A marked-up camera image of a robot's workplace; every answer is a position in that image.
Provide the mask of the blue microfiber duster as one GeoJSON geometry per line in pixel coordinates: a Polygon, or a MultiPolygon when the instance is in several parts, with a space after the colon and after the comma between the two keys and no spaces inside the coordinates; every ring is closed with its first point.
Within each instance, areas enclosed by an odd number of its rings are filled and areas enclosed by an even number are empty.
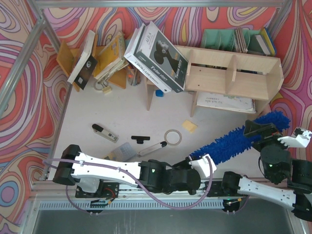
{"type": "MultiPolygon", "coordinates": [[[[290,119],[287,118],[281,111],[269,112],[266,115],[256,118],[254,123],[270,124],[273,123],[277,130],[282,132],[289,128],[290,119]]],[[[191,159],[197,160],[204,155],[209,154],[215,165],[226,162],[232,157],[251,149],[252,142],[260,140],[260,135],[250,138],[244,136],[245,126],[237,127],[231,130],[228,134],[217,138],[214,142],[205,145],[190,154],[191,159]]]]}

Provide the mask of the masking tape roll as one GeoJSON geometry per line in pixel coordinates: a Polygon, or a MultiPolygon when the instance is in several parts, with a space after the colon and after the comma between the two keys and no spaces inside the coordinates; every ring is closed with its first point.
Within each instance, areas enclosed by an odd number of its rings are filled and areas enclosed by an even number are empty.
{"type": "Polygon", "coordinates": [[[170,146],[177,146],[182,141],[182,134],[178,130],[170,129],[165,133],[164,140],[170,146]]]}

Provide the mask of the black T-shaped plastic part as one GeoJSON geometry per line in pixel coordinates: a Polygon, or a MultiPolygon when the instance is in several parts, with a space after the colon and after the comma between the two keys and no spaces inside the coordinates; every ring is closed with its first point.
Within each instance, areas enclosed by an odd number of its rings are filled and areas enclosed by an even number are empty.
{"type": "Polygon", "coordinates": [[[144,141],[149,141],[149,136],[131,136],[132,140],[135,140],[137,144],[143,144],[144,141]]]}

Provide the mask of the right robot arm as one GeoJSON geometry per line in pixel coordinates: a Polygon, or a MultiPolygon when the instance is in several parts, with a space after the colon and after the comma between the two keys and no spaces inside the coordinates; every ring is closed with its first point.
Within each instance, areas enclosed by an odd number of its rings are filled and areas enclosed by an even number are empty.
{"type": "Polygon", "coordinates": [[[288,148],[306,148],[312,138],[310,130],[297,127],[291,136],[282,136],[272,124],[245,122],[244,136],[259,135],[252,143],[260,153],[258,164],[263,167],[264,177],[274,185],[283,180],[287,189],[260,184],[234,172],[225,172],[221,188],[227,195],[251,195],[278,204],[290,210],[297,218],[312,220],[312,163],[293,159],[288,148]]]}

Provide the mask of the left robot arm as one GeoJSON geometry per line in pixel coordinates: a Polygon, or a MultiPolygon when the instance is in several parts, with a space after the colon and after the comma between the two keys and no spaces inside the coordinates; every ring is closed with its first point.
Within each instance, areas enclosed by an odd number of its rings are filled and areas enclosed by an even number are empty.
{"type": "Polygon", "coordinates": [[[111,180],[135,188],[145,187],[151,193],[188,191],[193,195],[201,181],[209,178],[216,169],[209,154],[196,160],[187,158],[171,166],[153,159],[141,162],[100,159],[71,144],[59,159],[53,182],[68,186],[77,184],[87,193],[97,192],[100,181],[111,180]]]}

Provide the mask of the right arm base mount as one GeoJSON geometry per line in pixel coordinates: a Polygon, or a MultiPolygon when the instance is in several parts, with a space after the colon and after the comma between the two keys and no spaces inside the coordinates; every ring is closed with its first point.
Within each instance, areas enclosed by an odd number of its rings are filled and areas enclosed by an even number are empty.
{"type": "Polygon", "coordinates": [[[221,181],[213,181],[207,197],[244,197],[246,195],[238,193],[224,192],[221,187],[221,181]]]}

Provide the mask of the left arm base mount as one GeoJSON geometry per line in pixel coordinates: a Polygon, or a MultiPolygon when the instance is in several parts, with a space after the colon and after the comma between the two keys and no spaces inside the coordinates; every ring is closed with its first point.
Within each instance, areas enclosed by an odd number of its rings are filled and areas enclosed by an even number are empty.
{"type": "Polygon", "coordinates": [[[94,193],[88,193],[77,186],[75,198],[117,198],[120,184],[117,182],[100,181],[94,193]]]}

